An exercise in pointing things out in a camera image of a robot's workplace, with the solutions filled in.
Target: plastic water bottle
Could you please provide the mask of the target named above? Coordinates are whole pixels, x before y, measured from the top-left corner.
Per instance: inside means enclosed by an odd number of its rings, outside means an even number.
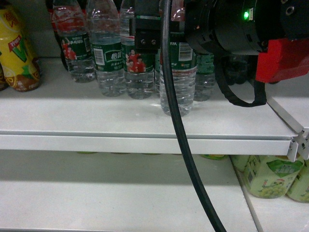
[[[88,0],[87,22],[101,93],[108,97],[126,91],[119,32],[119,15],[112,0]]]
[[[77,0],[54,0],[54,22],[72,79],[77,83],[93,81],[89,36]]]
[[[134,36],[129,35],[129,20],[134,18],[134,0],[123,0],[120,10],[120,35],[126,91],[133,99],[145,99],[154,89],[154,56],[135,51]]]
[[[184,13],[183,1],[174,0],[171,20],[184,21]],[[172,32],[170,34],[169,50],[178,107],[181,116],[184,116],[190,112],[193,105],[197,72],[196,55],[186,42],[183,32]],[[163,112],[170,115],[162,70],[160,78],[160,104]]]
[[[215,84],[213,54],[197,55],[197,74],[195,76],[194,100],[208,100]]]
[[[161,49],[154,56],[154,90],[156,93],[160,94],[160,76],[161,76],[161,64],[160,64]]]
[[[56,28],[56,25],[55,25],[55,22],[53,20],[53,15],[54,15],[54,7],[53,7],[53,2],[54,0],[45,0],[45,5],[46,5],[46,8],[47,8],[47,11],[50,15],[50,21],[52,23],[52,27],[53,27],[53,30],[54,30],[54,35],[55,35],[55,39],[60,47],[60,57],[61,57],[61,61],[62,61],[62,64],[63,64],[63,67],[68,70],[68,66],[67,66],[67,63],[66,63],[66,58],[64,57],[64,53],[63,53],[63,50],[62,50],[62,47],[61,47],[61,41],[60,41],[60,38],[59,38],[59,35],[58,35],[58,32],[57,32],[57,28]]]

